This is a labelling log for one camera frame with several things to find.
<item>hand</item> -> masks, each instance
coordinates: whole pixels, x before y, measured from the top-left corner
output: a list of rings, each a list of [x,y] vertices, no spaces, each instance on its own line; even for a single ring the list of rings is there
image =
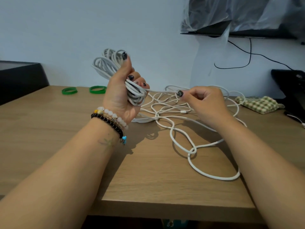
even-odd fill
[[[211,127],[216,128],[219,124],[233,119],[219,88],[196,86],[182,92],[181,100],[189,103],[200,119]]]
[[[145,79],[132,68],[132,63],[128,56],[121,68],[109,80],[103,107],[109,109],[129,124],[137,116],[141,107],[133,106],[128,102],[127,88],[125,86],[127,78],[137,82],[139,86],[149,89]]]

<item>left hand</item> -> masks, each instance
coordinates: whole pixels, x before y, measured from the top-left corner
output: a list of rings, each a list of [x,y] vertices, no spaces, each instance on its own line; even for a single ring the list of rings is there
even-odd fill
[[[135,81],[139,86],[149,89],[145,79],[132,68],[132,63],[128,56],[121,68],[109,80],[102,106],[116,113],[118,117],[121,117],[129,124],[138,115],[141,107],[133,106],[129,103],[125,86],[126,79]]]

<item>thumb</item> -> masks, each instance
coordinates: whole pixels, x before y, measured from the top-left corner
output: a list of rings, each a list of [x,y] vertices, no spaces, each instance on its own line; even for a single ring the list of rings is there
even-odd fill
[[[126,80],[128,75],[131,73],[132,70],[132,62],[130,60],[130,57],[127,55],[126,52],[123,52],[122,55],[124,61],[120,69],[113,75],[113,77],[116,77],[118,79]]]
[[[183,91],[178,91],[177,96],[181,97],[181,100],[189,103],[189,105],[194,108],[194,106],[196,106],[196,104],[198,103],[198,101],[200,101],[199,99],[197,99],[196,97],[194,97],[189,90],[183,90]]]

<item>black beaded bracelet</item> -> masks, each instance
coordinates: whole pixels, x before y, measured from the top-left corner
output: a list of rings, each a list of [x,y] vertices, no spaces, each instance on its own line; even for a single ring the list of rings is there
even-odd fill
[[[123,131],[120,129],[120,127],[118,127],[114,122],[112,122],[110,119],[108,119],[107,117],[101,115],[101,114],[97,114],[97,113],[93,113],[91,114],[91,118],[100,118],[101,120],[105,121],[107,124],[109,124],[111,127],[113,127],[113,129],[115,131],[117,131],[120,135],[120,139],[123,137]]]

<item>white beaded bracelet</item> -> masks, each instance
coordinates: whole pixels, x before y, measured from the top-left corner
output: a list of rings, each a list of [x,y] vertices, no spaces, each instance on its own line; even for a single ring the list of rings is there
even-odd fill
[[[118,122],[122,127],[124,127],[125,130],[128,129],[128,125],[126,124],[126,122],[121,117],[118,117],[115,113],[110,111],[109,109],[105,109],[104,107],[98,107],[97,110],[94,111],[94,113],[107,114],[108,116],[113,118],[116,122]]]

